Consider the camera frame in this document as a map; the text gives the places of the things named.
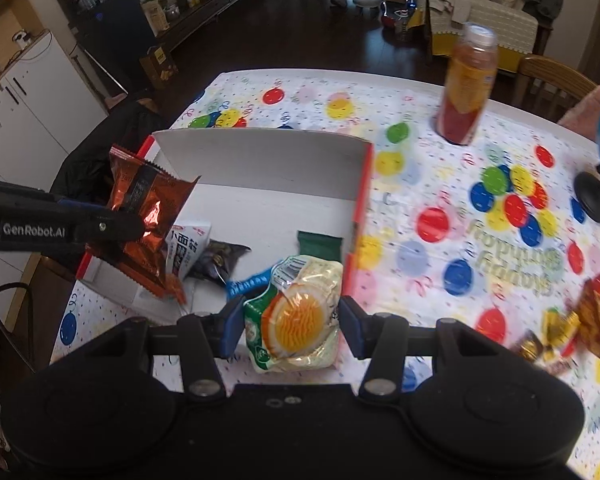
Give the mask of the black sesame snack packet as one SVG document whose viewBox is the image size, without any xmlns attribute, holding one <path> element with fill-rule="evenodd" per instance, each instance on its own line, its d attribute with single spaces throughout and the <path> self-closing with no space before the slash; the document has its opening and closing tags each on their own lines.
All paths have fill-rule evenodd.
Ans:
<svg viewBox="0 0 600 480">
<path fill-rule="evenodd" d="M 248 252 L 251 252 L 251 248 L 245 245 L 209 240 L 187 276 L 225 287 L 238 260 Z"/>
</svg>

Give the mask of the jelly cup snack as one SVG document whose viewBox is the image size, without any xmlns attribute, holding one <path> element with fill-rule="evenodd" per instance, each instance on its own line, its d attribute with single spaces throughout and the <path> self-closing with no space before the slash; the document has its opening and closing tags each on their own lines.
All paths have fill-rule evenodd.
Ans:
<svg viewBox="0 0 600 480">
<path fill-rule="evenodd" d="M 322 370 L 339 346 L 343 265 L 307 255 L 272 267 L 262 294 L 244 303 L 245 338 L 260 373 Z"/>
</svg>

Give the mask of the silver white snack packet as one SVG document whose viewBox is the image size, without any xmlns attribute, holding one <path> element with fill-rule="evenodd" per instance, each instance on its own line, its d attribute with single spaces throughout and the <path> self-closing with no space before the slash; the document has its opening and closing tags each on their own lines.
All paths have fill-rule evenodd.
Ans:
<svg viewBox="0 0 600 480">
<path fill-rule="evenodd" d="M 174 224 L 166 238 L 166 273 L 183 281 L 206 249 L 211 229 L 204 220 Z"/>
</svg>

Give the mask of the green snack packet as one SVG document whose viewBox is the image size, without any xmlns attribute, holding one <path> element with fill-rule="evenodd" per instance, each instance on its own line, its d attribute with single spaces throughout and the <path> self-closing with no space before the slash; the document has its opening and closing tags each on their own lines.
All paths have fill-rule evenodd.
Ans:
<svg viewBox="0 0 600 480">
<path fill-rule="evenodd" d="M 297 233 L 299 254 L 327 261 L 342 262 L 342 238 L 330 235 L 299 231 Z"/>
</svg>

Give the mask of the orange foil snack packet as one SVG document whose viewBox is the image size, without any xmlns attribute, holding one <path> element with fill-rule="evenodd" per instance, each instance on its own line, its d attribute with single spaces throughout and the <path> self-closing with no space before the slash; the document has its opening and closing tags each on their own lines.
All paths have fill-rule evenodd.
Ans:
<svg viewBox="0 0 600 480">
<path fill-rule="evenodd" d="M 182 281 L 166 273 L 166 238 L 196 181 L 172 176 L 153 162 L 121 146 L 110 148 L 114 186 L 107 207 L 142 222 L 134 240 L 116 240 L 86 246 L 86 252 L 106 261 L 159 298 L 173 297 L 184 304 Z"/>
</svg>

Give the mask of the red yellow cracker bag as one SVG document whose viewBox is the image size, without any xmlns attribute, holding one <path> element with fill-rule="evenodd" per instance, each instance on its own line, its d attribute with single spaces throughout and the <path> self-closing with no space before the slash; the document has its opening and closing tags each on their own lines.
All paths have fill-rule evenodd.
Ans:
<svg viewBox="0 0 600 480">
<path fill-rule="evenodd" d="M 576 313 L 580 322 L 580 343 L 600 360 L 600 274 L 583 284 Z"/>
</svg>

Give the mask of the yellow triangular snack packet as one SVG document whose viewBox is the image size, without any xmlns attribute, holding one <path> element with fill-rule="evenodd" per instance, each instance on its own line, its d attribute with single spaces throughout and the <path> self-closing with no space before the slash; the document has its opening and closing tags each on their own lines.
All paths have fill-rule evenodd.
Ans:
<svg viewBox="0 0 600 480">
<path fill-rule="evenodd" d="M 550 374 L 560 374 L 573 367 L 572 356 L 580 318 L 576 311 L 560 312 L 555 308 L 542 314 L 540 333 L 526 330 L 509 350 Z"/>
</svg>

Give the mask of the white cabinet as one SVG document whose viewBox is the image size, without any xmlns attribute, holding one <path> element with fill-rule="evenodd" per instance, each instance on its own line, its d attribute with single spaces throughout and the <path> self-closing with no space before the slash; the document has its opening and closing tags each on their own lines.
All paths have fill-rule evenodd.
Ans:
<svg viewBox="0 0 600 480">
<path fill-rule="evenodd" d="M 0 78 L 0 180 L 49 190 L 66 157 L 106 117 L 46 32 Z"/>
</svg>

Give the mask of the red cardboard box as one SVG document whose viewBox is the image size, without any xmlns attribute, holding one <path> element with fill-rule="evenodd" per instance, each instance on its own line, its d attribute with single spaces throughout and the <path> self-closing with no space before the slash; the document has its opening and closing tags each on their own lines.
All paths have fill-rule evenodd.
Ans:
<svg viewBox="0 0 600 480">
<path fill-rule="evenodd" d="M 342 289 L 352 288 L 364 226 L 372 144 L 326 131 L 272 128 L 169 129 L 137 152 L 196 186 L 179 222 L 207 220 L 211 236 L 243 244 L 235 278 L 298 254 L 300 231 L 342 240 Z"/>
</svg>

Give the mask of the orange juice bottle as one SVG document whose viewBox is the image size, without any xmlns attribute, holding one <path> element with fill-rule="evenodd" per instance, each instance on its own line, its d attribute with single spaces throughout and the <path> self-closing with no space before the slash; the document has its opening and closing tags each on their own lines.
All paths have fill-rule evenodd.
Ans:
<svg viewBox="0 0 600 480">
<path fill-rule="evenodd" d="M 466 23 L 453 48 L 436 131 L 455 145 L 468 145 L 490 99 L 498 71 L 498 42 L 493 30 Z"/>
</svg>

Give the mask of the wooden chair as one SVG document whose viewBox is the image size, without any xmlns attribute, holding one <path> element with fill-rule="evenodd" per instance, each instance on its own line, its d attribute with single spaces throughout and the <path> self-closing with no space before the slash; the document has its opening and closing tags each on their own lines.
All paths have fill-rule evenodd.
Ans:
<svg viewBox="0 0 600 480">
<path fill-rule="evenodd" d="M 525 56 L 518 64 L 513 107 L 558 122 L 597 84 L 577 70 L 541 55 Z"/>
</svg>

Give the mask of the sofa with yellow cover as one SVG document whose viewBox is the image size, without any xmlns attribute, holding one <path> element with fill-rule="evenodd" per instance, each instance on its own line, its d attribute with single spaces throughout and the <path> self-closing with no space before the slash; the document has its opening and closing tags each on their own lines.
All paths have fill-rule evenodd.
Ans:
<svg viewBox="0 0 600 480">
<path fill-rule="evenodd" d="M 491 29 L 498 40 L 498 69 L 515 73 L 527 55 L 542 54 L 564 0 L 415 0 L 408 29 L 420 27 L 429 52 L 449 56 L 467 23 Z"/>
</svg>

